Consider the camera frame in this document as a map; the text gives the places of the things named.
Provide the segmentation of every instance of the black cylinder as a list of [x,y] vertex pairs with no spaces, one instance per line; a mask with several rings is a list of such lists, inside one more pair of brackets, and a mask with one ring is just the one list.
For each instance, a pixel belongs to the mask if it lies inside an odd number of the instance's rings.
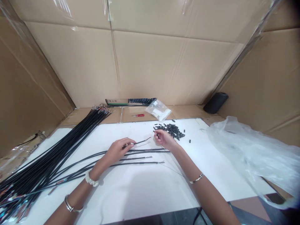
[[215,93],[215,95],[208,101],[203,107],[203,110],[207,113],[217,113],[221,106],[226,102],[228,95],[223,92]]

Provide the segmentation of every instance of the white tabletop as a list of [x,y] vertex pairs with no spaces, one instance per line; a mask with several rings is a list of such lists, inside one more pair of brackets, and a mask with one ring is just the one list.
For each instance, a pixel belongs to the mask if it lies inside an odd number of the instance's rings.
[[[226,201],[256,196],[230,162],[212,145],[206,131],[203,130],[208,126],[201,119],[181,119],[176,120],[175,123],[173,121],[164,121],[163,123],[151,121],[101,124],[67,160],[64,167],[94,153],[107,150],[112,142],[124,137],[139,142],[152,136],[147,142],[137,144],[134,149],[161,148],[153,140],[153,126],[156,123],[176,124],[181,132],[185,129],[186,136],[181,138],[178,143]],[[58,129],[32,153],[27,162],[47,150],[70,130],[70,128]],[[127,162],[160,162],[164,160],[165,163],[125,165],[112,167],[105,171],[100,178],[100,185],[92,192],[77,224],[106,224],[198,207],[199,203],[171,153],[142,153],[128,157],[150,155],[153,158]],[[75,172],[96,159],[79,163],[62,176]],[[43,224],[62,203],[65,195],[72,192],[81,181],[80,178],[63,184],[49,196],[50,190],[42,192],[23,225]],[[264,194],[274,193],[274,190],[263,180],[261,187]]]

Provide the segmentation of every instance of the cardboard wall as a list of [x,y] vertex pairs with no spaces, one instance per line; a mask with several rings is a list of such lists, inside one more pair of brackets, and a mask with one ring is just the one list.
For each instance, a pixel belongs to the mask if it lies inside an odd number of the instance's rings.
[[74,104],[9,2],[0,8],[2,157],[39,130],[51,134]]
[[229,99],[218,114],[300,146],[300,22],[292,9],[282,1],[271,15],[262,39],[220,89]]
[[202,103],[272,0],[108,2],[11,0],[77,107]]

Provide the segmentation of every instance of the clear plastic bag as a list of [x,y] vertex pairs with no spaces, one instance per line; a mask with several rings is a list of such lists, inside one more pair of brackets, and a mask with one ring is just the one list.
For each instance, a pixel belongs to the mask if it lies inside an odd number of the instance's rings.
[[[228,116],[207,128],[213,145],[225,155],[248,184],[269,205],[278,209],[297,207],[300,188],[300,148],[252,130]],[[278,205],[266,199],[257,180],[265,178],[294,198]]]
[[154,115],[159,121],[165,120],[172,112],[164,103],[156,99],[146,109],[146,112]]

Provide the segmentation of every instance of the person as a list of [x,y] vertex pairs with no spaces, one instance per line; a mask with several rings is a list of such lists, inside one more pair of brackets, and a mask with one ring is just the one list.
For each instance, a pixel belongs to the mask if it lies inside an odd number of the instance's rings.
[[[191,182],[194,181],[191,186],[210,221],[213,224],[240,224],[231,207],[222,195],[208,178],[202,174],[185,150],[171,137],[171,135],[163,130],[156,130],[154,137],[157,144],[162,145],[174,155],[187,178]],[[97,181],[110,165],[118,162],[124,154],[134,146],[132,143],[136,142],[127,137],[112,143],[106,154],[96,162],[95,166],[89,172],[88,175],[90,180],[92,180],[92,182]],[[74,224],[79,214],[77,211],[80,211],[80,209],[83,208],[92,189],[93,185],[84,179],[74,191],[66,197],[67,202],[63,201],[49,217],[45,222],[45,225]]]

